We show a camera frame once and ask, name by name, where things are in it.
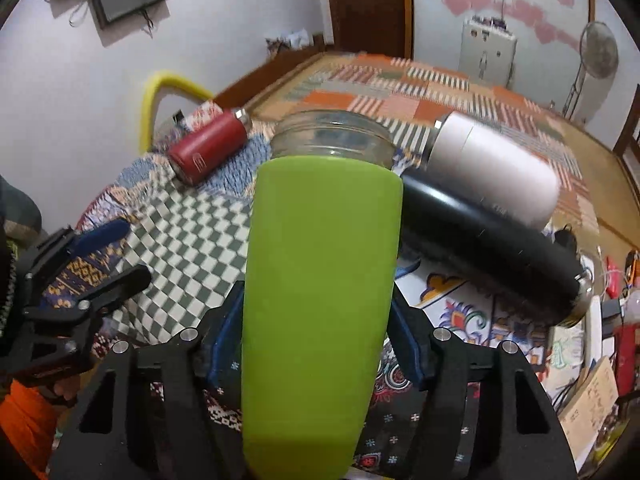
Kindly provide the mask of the lime green bottle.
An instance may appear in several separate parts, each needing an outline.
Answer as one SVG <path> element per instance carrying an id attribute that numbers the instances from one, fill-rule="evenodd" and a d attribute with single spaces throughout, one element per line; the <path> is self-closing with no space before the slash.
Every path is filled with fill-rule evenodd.
<path id="1" fill-rule="evenodd" d="M 242 328 L 243 455 L 257 479 L 352 463 L 390 316 L 402 184 L 387 129 L 344 110 L 282 119 L 258 168 Z"/>

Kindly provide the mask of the brown cardboard note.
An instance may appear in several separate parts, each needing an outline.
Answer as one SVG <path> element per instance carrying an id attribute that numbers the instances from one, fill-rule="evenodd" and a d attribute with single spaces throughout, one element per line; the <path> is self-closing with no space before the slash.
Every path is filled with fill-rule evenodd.
<path id="1" fill-rule="evenodd" d="M 559 416 L 577 471 L 584 466 L 617 398 L 613 367 L 610 359 L 604 356 Z"/>

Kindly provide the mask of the patchwork patterned cloth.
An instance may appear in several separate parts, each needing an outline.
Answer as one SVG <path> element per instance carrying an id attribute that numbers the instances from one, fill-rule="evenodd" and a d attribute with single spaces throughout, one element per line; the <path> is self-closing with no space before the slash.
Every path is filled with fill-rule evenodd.
<path id="1" fill-rule="evenodd" d="M 470 200 L 504 214 L 493 206 Z M 252 211 L 239 210 L 217 214 L 215 204 L 208 198 L 172 198 L 163 203 L 160 213 L 146 224 L 145 233 L 132 248 L 134 258 L 137 262 L 149 263 L 164 278 L 170 278 L 177 271 L 186 271 L 198 286 L 214 294 L 214 308 L 218 308 L 232 289 L 240 288 L 245 292 L 251 216 Z M 226 437 L 239 441 L 243 477 L 257 479 L 247 468 L 243 455 L 243 304 L 239 347 L 233 353 L 231 364 L 224 370 L 220 384 L 206 388 L 205 402 L 215 428 Z"/>

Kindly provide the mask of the red box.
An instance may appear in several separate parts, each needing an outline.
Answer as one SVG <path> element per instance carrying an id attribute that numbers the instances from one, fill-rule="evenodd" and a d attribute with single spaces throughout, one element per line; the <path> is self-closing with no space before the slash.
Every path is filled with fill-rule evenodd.
<path id="1" fill-rule="evenodd" d="M 614 330 L 615 379 L 619 396 L 634 391 L 636 383 L 637 349 L 639 348 L 639 324 L 625 324 Z"/>

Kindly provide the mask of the black thermos bottle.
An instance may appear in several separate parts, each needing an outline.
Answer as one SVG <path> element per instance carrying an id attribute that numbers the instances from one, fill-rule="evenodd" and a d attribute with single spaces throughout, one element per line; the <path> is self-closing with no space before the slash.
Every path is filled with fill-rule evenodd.
<path id="1" fill-rule="evenodd" d="M 586 315 L 593 297 L 592 279 L 567 248 L 434 185 L 420 170 L 406 169 L 400 180 L 405 244 L 496 292 L 536 321 L 573 326 Z"/>

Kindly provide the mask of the red thermos bottle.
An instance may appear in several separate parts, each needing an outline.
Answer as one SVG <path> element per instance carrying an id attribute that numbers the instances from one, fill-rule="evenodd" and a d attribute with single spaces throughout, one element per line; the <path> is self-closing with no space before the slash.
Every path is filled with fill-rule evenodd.
<path id="1" fill-rule="evenodd" d="M 167 151 L 172 169 L 183 183 L 200 184 L 246 144 L 250 128 L 252 121 L 244 108 L 224 110 Z"/>

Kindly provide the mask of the yellow foam tube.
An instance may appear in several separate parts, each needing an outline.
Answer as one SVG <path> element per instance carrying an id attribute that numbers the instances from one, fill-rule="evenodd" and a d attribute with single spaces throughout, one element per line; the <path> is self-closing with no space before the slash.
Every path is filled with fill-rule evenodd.
<path id="1" fill-rule="evenodd" d="M 165 91 L 177 91 L 195 101 L 212 100 L 215 95 L 201 84 L 183 77 L 171 70 L 156 70 L 144 83 L 140 106 L 139 152 L 148 152 L 152 148 L 157 107 Z"/>

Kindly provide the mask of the white thermos bottle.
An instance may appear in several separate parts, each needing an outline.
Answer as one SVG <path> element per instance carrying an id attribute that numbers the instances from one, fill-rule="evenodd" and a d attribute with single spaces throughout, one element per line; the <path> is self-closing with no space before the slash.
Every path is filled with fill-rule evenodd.
<path id="1" fill-rule="evenodd" d="M 538 231 L 560 195 L 560 181 L 546 162 L 496 128 L 458 112 L 435 122 L 422 167 L 436 182 Z"/>

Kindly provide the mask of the wooden bed headboard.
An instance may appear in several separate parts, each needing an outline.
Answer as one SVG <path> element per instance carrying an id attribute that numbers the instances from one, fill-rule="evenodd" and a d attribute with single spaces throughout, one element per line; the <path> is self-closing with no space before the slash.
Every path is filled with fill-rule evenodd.
<path id="1" fill-rule="evenodd" d="M 613 148 L 636 198 L 639 198 L 639 113 L 640 84 L 637 84 L 623 130 Z"/>

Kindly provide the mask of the clothes pile on bedframe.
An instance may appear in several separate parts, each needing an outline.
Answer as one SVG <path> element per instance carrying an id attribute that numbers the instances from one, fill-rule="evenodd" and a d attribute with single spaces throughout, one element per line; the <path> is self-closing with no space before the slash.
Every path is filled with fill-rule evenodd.
<path id="1" fill-rule="evenodd" d="M 314 45 L 314 40 L 306 29 L 289 32 L 276 38 L 266 38 L 265 42 L 270 60 L 283 52 L 304 50 Z"/>

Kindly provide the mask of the striped patchwork bed mat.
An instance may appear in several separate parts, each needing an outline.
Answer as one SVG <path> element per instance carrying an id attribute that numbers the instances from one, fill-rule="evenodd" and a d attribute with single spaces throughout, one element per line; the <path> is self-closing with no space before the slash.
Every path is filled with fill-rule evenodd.
<path id="1" fill-rule="evenodd" d="M 420 155 L 437 119 L 460 112 L 497 128 L 546 162 L 560 181 L 555 212 L 575 228 L 599 223 L 566 125 L 537 103 L 500 87 L 473 84 L 443 68 L 370 54 L 326 54 L 296 67 L 250 102 L 257 119 L 301 110 L 349 110 L 385 126 L 404 152 Z"/>

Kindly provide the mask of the white box appliance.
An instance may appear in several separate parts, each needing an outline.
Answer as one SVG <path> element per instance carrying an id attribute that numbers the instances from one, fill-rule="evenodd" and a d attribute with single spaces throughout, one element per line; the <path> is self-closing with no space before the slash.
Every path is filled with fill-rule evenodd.
<path id="1" fill-rule="evenodd" d="M 477 84 L 510 86 L 518 38 L 498 18 L 472 16 L 462 25 L 459 70 Z"/>

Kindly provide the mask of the white standing fan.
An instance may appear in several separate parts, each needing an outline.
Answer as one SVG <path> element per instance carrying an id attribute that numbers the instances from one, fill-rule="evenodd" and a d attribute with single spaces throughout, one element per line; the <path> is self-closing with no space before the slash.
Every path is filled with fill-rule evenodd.
<path id="1" fill-rule="evenodd" d="M 612 30 L 599 21 L 589 22 L 579 40 L 580 64 L 562 115 L 580 128 L 597 113 L 610 92 L 620 62 Z"/>

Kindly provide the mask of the brown wooden door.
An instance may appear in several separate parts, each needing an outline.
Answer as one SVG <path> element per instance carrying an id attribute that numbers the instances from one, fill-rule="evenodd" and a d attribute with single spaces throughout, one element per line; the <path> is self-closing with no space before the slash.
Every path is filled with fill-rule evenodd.
<path id="1" fill-rule="evenodd" d="M 329 0 L 337 50 L 411 58 L 413 0 Z"/>

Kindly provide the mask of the frosted sliding wardrobe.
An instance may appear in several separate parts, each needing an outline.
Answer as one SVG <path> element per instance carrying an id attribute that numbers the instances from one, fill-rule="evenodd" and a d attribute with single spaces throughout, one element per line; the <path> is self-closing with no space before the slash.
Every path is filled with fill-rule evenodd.
<path id="1" fill-rule="evenodd" d="M 580 65 L 588 11 L 589 0 L 413 0 L 413 58 L 457 70 L 464 21 L 501 18 L 516 38 L 510 89 L 561 108 Z"/>

